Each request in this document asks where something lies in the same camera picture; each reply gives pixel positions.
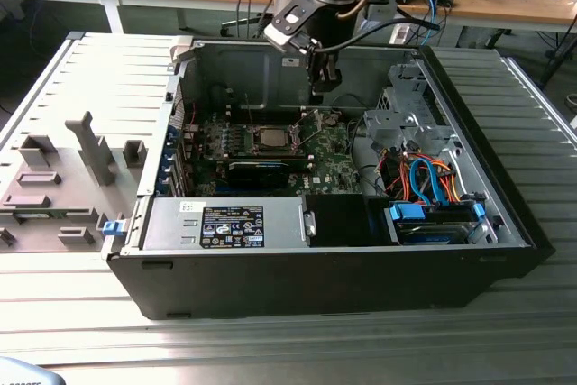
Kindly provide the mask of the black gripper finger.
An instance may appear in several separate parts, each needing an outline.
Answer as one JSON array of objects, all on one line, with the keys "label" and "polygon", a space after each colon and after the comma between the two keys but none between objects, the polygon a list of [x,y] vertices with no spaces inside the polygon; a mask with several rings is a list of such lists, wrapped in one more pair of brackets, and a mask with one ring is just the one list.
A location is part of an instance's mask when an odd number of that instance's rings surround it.
[{"label": "black gripper finger", "polygon": [[317,49],[319,49],[317,44],[307,46],[307,80],[309,84],[315,84],[319,81],[321,55],[316,52]]},{"label": "black gripper finger", "polygon": [[342,83],[341,70],[337,68],[337,53],[313,55],[313,94],[332,92]]}]

